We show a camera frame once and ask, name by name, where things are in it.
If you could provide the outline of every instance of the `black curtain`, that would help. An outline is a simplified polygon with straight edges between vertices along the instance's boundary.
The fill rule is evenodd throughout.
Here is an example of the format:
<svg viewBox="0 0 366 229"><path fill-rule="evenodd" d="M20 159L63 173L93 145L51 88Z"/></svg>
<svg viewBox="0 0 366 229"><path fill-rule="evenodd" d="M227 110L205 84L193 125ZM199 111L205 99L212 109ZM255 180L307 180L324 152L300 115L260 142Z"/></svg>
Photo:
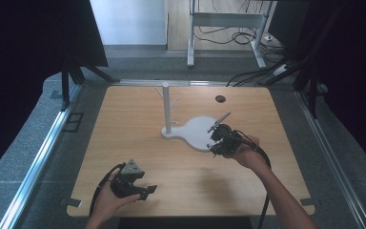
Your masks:
<svg viewBox="0 0 366 229"><path fill-rule="evenodd" d="M0 0L0 158L70 57L107 66L89 0Z"/></svg>
<svg viewBox="0 0 366 229"><path fill-rule="evenodd" d="M366 152L366 0L348 1L319 63L326 102Z"/></svg>

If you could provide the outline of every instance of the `metal rod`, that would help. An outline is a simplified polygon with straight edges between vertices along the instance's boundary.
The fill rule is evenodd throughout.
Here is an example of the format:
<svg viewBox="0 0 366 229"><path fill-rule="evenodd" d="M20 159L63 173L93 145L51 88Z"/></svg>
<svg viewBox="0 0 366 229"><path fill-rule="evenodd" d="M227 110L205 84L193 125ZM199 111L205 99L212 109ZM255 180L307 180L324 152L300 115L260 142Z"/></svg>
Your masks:
<svg viewBox="0 0 366 229"><path fill-rule="evenodd" d="M163 107L165 110L165 124L166 124L166 134L170 134L171 129L171 103L169 99L169 84L167 82L162 83L163 88Z"/></svg>
<svg viewBox="0 0 366 229"><path fill-rule="evenodd" d="M256 35L256 40L254 42L254 48L258 49L260 46L261 37L263 36L264 29L266 28L267 20L269 19L269 13L270 9L272 8L273 1L269 2L269 6L267 9L263 12L263 17L261 18L259 31Z"/></svg>
<svg viewBox="0 0 366 229"><path fill-rule="evenodd" d="M319 122L309 112L306 98L301 95L300 92L295 92L295 96L302 107L303 113L305 114L305 117L307 118L308 123L311 126L311 129L316 137L316 141L319 144L323 155L325 155L326 157L326 160L332 170L338 187L340 188L340 191L342 192L353 216L355 217L358 228L366 229L366 211L362 206L355 189L350 183L350 180L347 177L346 173L343 171L340 162L337 160L337 156L333 151L328 139L326 138L326 135L320 128Z"/></svg>
<svg viewBox="0 0 366 229"><path fill-rule="evenodd" d="M189 47L193 46L194 39L194 8L195 8L195 0L190 0L190 38L189 38Z"/></svg>
<svg viewBox="0 0 366 229"><path fill-rule="evenodd" d="M80 85L73 86L71 100L76 98L76 96L79 94L80 88ZM25 178L22 181L22 184L20 185L20 188L17 190L16 195L11 201L6 214L3 216L0 222L0 228L14 228L16 222L20 218L27 201L31 196L31 192L37 182L37 179L43 171L44 165L51 154L51 150L61 134L61 130L70 114L72 105L73 103L71 103L70 107L65 112L60 112L55 119L49 133L46 136L46 139L44 140L34 159L34 162L29 168Z"/></svg>

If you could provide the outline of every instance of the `white desk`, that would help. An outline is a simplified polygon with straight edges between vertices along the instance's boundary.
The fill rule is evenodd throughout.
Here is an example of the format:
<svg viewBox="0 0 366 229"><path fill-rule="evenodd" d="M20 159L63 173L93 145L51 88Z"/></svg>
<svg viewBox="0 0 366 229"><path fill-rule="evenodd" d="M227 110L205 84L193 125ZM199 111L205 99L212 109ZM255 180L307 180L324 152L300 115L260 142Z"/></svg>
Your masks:
<svg viewBox="0 0 366 229"><path fill-rule="evenodd" d="M215 13L215 12L195 12L195 0L191 0L190 9L190 37L187 48L187 66L194 66L194 27L238 27L257 29L256 39L251 42L254 51L254 57L260 69L266 68L263 56L260 53L260 41L266 28L269 13L273 1L269 1L268 8L263 14L245 14L245 13Z"/></svg>
<svg viewBox="0 0 366 229"><path fill-rule="evenodd" d="M178 97L172 119L184 124L197 115L221 117L232 128L260 137L273 171L294 197L311 198L267 89L170 87ZM224 95L224 103L215 101ZM163 99L154 87L110 87L94 126L68 207L87 216L97 183L115 165L131 158L145 171L136 186L158 185L146 201L124 206L119 217L224 217L259 215L266 190L259 178L233 159L193 150L180 139L165 139ZM304 206L312 214L313 205ZM272 206L267 211L274 215Z"/></svg>

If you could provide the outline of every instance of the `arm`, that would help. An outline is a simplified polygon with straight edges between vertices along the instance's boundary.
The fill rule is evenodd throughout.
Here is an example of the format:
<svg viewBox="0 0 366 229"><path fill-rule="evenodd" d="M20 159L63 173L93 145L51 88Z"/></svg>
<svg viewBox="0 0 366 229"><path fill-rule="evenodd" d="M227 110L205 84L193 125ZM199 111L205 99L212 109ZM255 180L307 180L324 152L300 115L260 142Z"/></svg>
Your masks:
<svg viewBox="0 0 366 229"><path fill-rule="evenodd" d="M115 174L109 177L109 180L114 178ZM122 206L137 201L141 196L139 194L132 195L126 198L118 198L112 192L109 182L105 182L102 190L97 197L94 205L93 213L88 220L86 229L102 228L104 223L109 220Z"/></svg>
<svg viewBox="0 0 366 229"><path fill-rule="evenodd" d="M251 138L258 145L258 139ZM317 228L312 218L275 176L259 153L242 144L232 158L242 166L253 170L260 178L283 228Z"/></svg>

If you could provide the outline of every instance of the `human hand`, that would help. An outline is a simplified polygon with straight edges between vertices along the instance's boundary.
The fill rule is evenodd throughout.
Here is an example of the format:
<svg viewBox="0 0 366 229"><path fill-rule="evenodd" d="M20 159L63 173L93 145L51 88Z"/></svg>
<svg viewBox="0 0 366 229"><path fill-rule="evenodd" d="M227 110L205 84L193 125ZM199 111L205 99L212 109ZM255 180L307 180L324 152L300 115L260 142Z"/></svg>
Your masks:
<svg viewBox="0 0 366 229"><path fill-rule="evenodd" d="M109 180L113 180L115 174L111 174ZM141 198L141 195L136 194L128 196L126 198L118 198L110 187L110 183L107 181L103 185L100 193L94 204L93 213L89 218L86 228L101 228L103 224L109 220L122 206L135 202Z"/></svg>
<svg viewBox="0 0 366 229"><path fill-rule="evenodd" d="M247 135L257 146L259 146L259 139L257 137ZM254 172L267 166L263 156L256 152L252 147L242 143L232 155L224 155L225 158L233 158L240 165L249 168Z"/></svg>

